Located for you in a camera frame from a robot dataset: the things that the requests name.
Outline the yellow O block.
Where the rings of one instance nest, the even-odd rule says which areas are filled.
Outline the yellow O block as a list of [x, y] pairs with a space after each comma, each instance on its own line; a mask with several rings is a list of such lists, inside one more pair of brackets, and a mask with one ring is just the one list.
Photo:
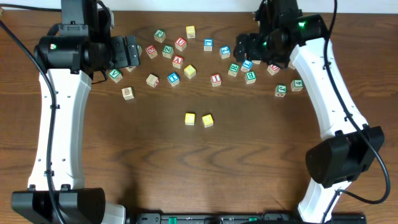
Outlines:
[[214, 125], [214, 120], [213, 120], [213, 117], [212, 117], [211, 114], [204, 115], [202, 117], [202, 122], [203, 122], [203, 125], [204, 125], [205, 128], [208, 128], [208, 127]]

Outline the yellow C block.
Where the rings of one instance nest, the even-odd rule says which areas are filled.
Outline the yellow C block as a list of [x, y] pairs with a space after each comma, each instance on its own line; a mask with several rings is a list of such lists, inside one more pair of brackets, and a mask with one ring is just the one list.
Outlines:
[[185, 124], [193, 126], [195, 124], [195, 113], [185, 114]]

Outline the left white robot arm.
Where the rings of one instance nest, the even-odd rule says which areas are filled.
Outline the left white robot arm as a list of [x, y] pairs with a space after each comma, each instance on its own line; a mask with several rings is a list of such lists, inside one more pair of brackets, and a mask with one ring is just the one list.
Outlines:
[[101, 1], [62, 1], [62, 21], [28, 56], [39, 69], [39, 141], [27, 189], [11, 207], [32, 223], [130, 223], [102, 188], [85, 187], [83, 125], [95, 72], [140, 64], [136, 38], [112, 36], [113, 14]]

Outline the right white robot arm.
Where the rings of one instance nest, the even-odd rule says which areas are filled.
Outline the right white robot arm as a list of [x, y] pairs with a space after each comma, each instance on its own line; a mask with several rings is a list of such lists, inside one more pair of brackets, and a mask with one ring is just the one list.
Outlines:
[[359, 222], [359, 217], [334, 216], [332, 210], [348, 186], [381, 160], [384, 133], [379, 126], [368, 125], [346, 88], [333, 55], [333, 26], [318, 14], [304, 16], [296, 1], [262, 1], [254, 18], [259, 31], [237, 36], [235, 59], [293, 66], [320, 127], [321, 143], [305, 156], [310, 184], [290, 222]]

